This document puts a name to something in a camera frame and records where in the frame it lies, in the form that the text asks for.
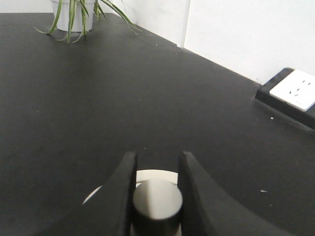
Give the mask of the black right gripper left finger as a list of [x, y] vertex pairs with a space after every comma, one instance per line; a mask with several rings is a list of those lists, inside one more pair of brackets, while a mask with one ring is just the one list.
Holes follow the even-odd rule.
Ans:
[[37, 235], [128, 236], [136, 169], [136, 153], [126, 152], [110, 178], [89, 200]]

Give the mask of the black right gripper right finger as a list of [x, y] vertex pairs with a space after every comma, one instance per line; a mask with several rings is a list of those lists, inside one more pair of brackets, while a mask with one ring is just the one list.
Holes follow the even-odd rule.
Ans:
[[179, 156], [178, 187], [184, 236], [289, 235], [229, 196], [188, 151]]

